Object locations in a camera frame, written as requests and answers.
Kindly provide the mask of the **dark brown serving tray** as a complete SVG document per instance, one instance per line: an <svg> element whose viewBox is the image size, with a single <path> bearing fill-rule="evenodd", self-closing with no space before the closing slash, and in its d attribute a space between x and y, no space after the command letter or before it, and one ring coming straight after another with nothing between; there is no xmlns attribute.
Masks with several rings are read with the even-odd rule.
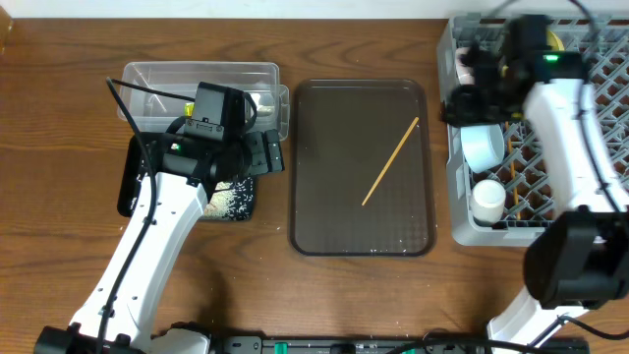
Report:
<svg viewBox="0 0 629 354"><path fill-rule="evenodd" d="M435 211L423 88L411 80L308 80L294 104L293 247L315 257L427 254ZM361 206L416 116L419 125Z"/></svg>

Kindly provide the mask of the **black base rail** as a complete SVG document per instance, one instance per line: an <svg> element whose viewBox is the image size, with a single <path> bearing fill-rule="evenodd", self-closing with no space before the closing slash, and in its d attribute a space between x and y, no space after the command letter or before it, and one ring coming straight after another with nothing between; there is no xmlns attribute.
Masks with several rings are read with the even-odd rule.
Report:
<svg viewBox="0 0 629 354"><path fill-rule="evenodd" d="M258 336L231 336L212 340L212 354L384 354L409 345L402 340L359 339L265 339ZM590 345L584 339L552 339L542 344L544 353L589 354ZM409 348L401 353L518 353L513 350L472 347L463 344L438 344Z"/></svg>

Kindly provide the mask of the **green snack wrapper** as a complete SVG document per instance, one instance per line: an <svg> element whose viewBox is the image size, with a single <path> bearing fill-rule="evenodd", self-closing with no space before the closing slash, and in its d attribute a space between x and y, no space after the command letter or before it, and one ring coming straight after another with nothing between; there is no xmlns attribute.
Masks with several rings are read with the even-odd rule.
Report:
<svg viewBox="0 0 629 354"><path fill-rule="evenodd" d="M184 115L187 117L192 117L195 109L195 104L193 102L186 102L184 106Z"/></svg>

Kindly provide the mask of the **black tray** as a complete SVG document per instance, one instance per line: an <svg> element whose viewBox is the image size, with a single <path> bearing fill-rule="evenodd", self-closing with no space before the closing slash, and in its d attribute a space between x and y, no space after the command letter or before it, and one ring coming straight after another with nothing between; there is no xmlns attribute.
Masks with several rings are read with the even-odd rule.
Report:
<svg viewBox="0 0 629 354"><path fill-rule="evenodd" d="M144 174L143 155L135 138L131 138L118 197L117 209L130 217L135 209ZM200 220L246 221L254 212L256 202L255 178L238 182L220 182L209 200Z"/></svg>

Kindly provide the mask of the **pink bowl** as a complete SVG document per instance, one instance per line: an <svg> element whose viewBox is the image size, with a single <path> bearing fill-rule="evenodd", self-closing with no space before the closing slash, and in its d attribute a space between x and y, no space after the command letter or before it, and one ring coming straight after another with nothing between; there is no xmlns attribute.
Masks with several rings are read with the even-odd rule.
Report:
<svg viewBox="0 0 629 354"><path fill-rule="evenodd" d="M473 76L473 70L463 64L463 57L469 52L469 47L461 47L455 51L455 69L457 79L460 85L473 85L475 79Z"/></svg>

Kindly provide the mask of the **light blue bowl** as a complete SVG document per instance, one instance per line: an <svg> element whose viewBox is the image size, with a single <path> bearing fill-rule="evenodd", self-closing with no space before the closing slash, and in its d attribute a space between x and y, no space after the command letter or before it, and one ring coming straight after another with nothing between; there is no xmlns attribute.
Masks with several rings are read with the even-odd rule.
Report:
<svg viewBox="0 0 629 354"><path fill-rule="evenodd" d="M469 168L481 173L499 165L505 146L499 125L482 125L461 129L461 144Z"/></svg>

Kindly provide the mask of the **white cup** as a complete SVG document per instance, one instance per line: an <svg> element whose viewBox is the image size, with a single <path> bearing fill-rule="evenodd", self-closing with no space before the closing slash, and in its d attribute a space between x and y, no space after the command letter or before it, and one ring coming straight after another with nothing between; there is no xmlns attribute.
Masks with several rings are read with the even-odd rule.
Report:
<svg viewBox="0 0 629 354"><path fill-rule="evenodd" d="M475 222L491 226L501 220L506 201L504 187L494 180L483 180L472 190L470 208Z"/></svg>

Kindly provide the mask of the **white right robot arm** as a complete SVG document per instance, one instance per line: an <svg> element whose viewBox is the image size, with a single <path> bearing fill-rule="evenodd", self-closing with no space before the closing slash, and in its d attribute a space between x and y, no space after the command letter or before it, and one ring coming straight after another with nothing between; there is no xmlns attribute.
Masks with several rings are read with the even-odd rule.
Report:
<svg viewBox="0 0 629 354"><path fill-rule="evenodd" d="M491 353L534 351L628 293L628 183L592 81L603 26L458 16L437 47L454 239L525 249L523 288L485 328Z"/></svg>

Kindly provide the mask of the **yellow plate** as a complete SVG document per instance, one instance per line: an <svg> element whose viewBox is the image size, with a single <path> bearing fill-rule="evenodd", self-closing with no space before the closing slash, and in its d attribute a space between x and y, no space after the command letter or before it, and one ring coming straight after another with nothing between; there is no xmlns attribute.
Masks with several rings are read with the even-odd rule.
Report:
<svg viewBox="0 0 629 354"><path fill-rule="evenodd" d="M564 51L565 47L562 40L553 31L548 30L546 32L547 44L552 51Z"/></svg>

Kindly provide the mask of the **rice and shell waste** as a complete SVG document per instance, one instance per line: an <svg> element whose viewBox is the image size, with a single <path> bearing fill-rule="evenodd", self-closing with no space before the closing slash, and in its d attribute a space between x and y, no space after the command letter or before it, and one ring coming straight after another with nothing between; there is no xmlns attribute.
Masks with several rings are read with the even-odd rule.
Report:
<svg viewBox="0 0 629 354"><path fill-rule="evenodd" d="M140 217L154 208L154 225L169 218L179 225L194 225L199 219L248 220L253 212L255 181L222 182L223 187L207 192L203 185L190 184L184 176L168 173L138 174L123 179L118 212L131 217L136 208Z"/></svg>

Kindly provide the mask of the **grey dishwasher rack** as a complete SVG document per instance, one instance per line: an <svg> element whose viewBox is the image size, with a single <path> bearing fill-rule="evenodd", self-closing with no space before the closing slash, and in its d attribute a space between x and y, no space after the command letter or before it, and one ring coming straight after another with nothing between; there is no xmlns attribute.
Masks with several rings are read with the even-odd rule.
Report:
<svg viewBox="0 0 629 354"><path fill-rule="evenodd" d="M628 183L628 22L611 16L600 17L599 45L590 47L589 25L576 17L551 18L549 29L559 36L568 51L580 51L591 57L590 75L595 87L595 101L600 128L611 161L621 184ZM478 43L484 50L498 52L504 38L502 20L484 20L478 14L457 16L448 21L437 46L440 97L447 98L459 82L455 70L455 51ZM470 170L461 144L459 129L449 126L449 157L446 162L448 199L453 238L465 246L526 247L545 228L553 216L553 200L543 166L542 151L527 123L502 128L505 158L497 166L481 173ZM507 151L511 137L513 151ZM515 164L515 180L510 162ZM502 218L491 227L478 225L469 208L472 190L485 179L502 184L506 201ZM519 205L514 206L513 188L517 186ZM520 211L521 220L516 220Z"/></svg>

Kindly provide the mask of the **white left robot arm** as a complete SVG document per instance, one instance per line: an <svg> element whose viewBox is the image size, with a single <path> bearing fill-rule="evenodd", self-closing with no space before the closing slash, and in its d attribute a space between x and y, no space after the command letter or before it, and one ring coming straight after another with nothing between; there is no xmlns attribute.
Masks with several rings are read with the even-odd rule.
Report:
<svg viewBox="0 0 629 354"><path fill-rule="evenodd" d="M114 98L134 132L119 197L129 224L68 327L45 327L33 351L208 353L211 336L195 324L153 334L157 308L217 185L283 171L278 135L255 130L257 104L236 88L199 83L192 113L163 133L141 131L121 97Z"/></svg>

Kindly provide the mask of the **clear plastic bin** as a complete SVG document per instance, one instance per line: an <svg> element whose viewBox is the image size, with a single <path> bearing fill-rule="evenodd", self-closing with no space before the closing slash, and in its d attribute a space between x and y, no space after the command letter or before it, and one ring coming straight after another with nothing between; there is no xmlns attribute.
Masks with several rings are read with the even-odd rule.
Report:
<svg viewBox="0 0 629 354"><path fill-rule="evenodd" d="M186 104L144 89L195 97L199 83L206 82L248 92L257 105L256 131L275 129L281 141L289 134L290 92L280 83L279 67L271 62L131 62L122 81L140 87L121 87L120 96L143 132L165 132L184 114Z"/></svg>

